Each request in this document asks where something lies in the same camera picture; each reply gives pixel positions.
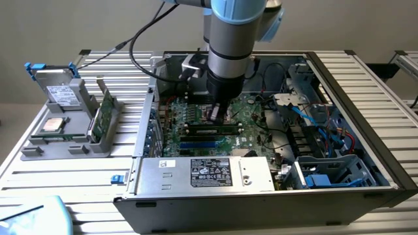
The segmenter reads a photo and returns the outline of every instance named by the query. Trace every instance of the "robotic arm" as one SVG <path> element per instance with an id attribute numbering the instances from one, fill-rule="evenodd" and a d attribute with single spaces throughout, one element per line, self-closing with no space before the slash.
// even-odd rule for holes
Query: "robotic arm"
<path id="1" fill-rule="evenodd" d="M 282 20 L 281 0 L 164 0 L 206 8 L 207 90 L 214 96 L 211 121 L 223 122 L 239 96 L 255 41 L 271 41 Z"/>

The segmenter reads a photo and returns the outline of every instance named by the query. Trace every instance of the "processor chip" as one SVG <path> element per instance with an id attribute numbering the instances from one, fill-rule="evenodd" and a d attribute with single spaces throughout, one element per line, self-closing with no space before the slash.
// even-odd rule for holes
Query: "processor chip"
<path id="1" fill-rule="evenodd" d="M 64 118 L 55 117 L 50 118 L 44 124 L 42 132 L 56 132 L 63 127 Z"/>

